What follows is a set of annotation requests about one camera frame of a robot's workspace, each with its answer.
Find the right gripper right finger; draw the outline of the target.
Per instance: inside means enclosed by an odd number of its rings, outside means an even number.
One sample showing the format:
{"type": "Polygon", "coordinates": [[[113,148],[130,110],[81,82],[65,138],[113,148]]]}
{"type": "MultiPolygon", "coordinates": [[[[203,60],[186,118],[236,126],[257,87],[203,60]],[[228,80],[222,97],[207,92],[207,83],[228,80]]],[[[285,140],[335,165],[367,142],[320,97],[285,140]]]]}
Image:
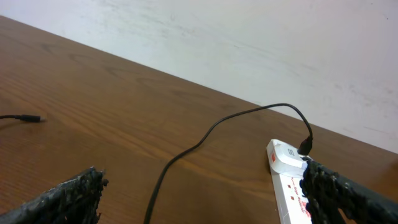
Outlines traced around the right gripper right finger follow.
{"type": "Polygon", "coordinates": [[[309,157],[300,181],[312,223],[397,224],[397,203],[349,180],[309,157]]]}

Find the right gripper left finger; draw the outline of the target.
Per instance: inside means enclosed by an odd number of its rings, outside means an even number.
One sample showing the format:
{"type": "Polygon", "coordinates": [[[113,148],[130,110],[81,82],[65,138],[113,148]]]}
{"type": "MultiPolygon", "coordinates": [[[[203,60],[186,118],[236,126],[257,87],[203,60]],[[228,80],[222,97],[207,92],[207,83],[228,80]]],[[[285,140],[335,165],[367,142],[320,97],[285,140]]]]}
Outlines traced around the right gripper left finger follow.
{"type": "Polygon", "coordinates": [[[109,183],[103,170],[90,167],[43,192],[20,207],[1,214],[2,224],[97,224],[102,191],[109,183]]]}

